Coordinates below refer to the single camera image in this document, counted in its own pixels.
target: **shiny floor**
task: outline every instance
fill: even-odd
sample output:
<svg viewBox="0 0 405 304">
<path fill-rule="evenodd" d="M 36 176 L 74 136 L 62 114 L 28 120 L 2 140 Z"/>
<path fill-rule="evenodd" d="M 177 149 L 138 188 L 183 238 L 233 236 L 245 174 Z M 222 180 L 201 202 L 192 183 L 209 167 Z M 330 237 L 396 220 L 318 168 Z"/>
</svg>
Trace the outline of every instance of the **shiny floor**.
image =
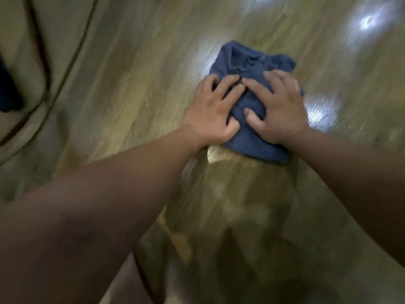
<svg viewBox="0 0 405 304">
<path fill-rule="evenodd" d="M 313 127 L 405 154 L 404 0 L 100 0 L 43 128 L 1 167 L 13 199 L 178 127 L 229 40 L 294 58 Z M 176 303 L 403 303 L 405 270 L 304 162 L 216 147 L 136 249 Z"/>
</svg>

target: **person's left arm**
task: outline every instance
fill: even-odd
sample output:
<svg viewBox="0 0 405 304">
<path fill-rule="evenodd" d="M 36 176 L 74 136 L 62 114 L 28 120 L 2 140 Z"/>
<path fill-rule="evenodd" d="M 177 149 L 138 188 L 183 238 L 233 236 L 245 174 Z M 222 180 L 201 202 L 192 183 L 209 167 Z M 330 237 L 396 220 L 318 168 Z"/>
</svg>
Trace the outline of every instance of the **person's left arm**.
<svg viewBox="0 0 405 304">
<path fill-rule="evenodd" d="M 205 77 L 180 128 L 88 164 L 22 196 L 0 213 L 4 303 L 97 303 L 156 219 L 197 151 L 231 139 L 238 76 Z"/>
</svg>

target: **folded cloth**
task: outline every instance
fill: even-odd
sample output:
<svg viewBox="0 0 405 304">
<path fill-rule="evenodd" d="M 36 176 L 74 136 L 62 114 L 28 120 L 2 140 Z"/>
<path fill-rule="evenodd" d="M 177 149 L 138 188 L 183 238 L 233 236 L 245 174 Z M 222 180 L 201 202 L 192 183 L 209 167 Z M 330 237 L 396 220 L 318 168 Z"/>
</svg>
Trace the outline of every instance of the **folded cloth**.
<svg viewBox="0 0 405 304">
<path fill-rule="evenodd" d="M 23 107 L 23 99 L 15 88 L 12 77 L 0 56 L 0 111 L 7 113 Z"/>
<path fill-rule="evenodd" d="M 295 66 L 295 61 L 288 56 L 282 54 L 269 56 L 231 41 L 222 46 L 210 74 L 217 74 L 220 80 L 227 75 L 239 75 L 241 79 L 252 78 L 271 90 L 271 85 L 264 78 L 263 72 L 273 69 L 292 72 Z M 281 145 L 267 143 L 258 136 L 246 123 L 243 116 L 244 108 L 253 110 L 261 120 L 266 116 L 266 108 L 260 100 L 252 91 L 246 90 L 229 114 L 229 117 L 233 116 L 239 121 L 240 129 L 224 146 L 253 158 L 287 163 L 288 150 Z"/>
</svg>

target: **person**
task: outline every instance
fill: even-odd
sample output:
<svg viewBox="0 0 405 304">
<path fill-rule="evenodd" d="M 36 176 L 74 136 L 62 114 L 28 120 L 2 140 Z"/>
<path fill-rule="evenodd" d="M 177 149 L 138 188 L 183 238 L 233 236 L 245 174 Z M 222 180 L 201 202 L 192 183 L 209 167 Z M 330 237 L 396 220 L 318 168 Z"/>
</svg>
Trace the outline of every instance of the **person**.
<svg viewBox="0 0 405 304">
<path fill-rule="evenodd" d="M 163 209 L 190 158 L 236 134 L 240 124 L 234 118 L 227 123 L 227 116 L 246 87 L 267 110 L 260 120 L 245 109 L 247 123 L 313 168 L 362 228 L 405 265 L 405 160 L 310 128 L 298 81 L 282 71 L 264 75 L 273 92 L 243 79 L 225 98 L 239 76 L 220 83 L 216 75 L 206 76 L 174 132 L 85 165 L 5 206 L 2 301 L 97 303 Z"/>
</svg>

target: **cloth fold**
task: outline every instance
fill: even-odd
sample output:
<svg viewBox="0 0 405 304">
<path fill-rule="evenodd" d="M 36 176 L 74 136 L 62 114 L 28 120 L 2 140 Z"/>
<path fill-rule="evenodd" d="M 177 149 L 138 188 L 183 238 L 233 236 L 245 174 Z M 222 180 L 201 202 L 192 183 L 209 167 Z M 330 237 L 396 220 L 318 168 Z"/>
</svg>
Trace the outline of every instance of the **cloth fold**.
<svg viewBox="0 0 405 304">
<path fill-rule="evenodd" d="M 295 61 L 288 56 L 282 54 L 269 56 L 231 41 L 222 46 L 216 61 L 211 66 L 210 74 L 217 74 L 220 80 L 227 75 L 240 75 L 241 79 L 255 79 L 271 90 L 271 85 L 264 78 L 263 71 L 280 69 L 292 72 L 295 66 Z M 243 116 L 244 108 L 253 110 L 261 120 L 266 116 L 266 108 L 260 100 L 252 91 L 246 90 L 232 107 L 229 115 L 239 121 L 240 129 L 224 146 L 253 158 L 287 163 L 289 151 L 281 145 L 267 143 L 258 136 L 246 123 Z"/>
</svg>

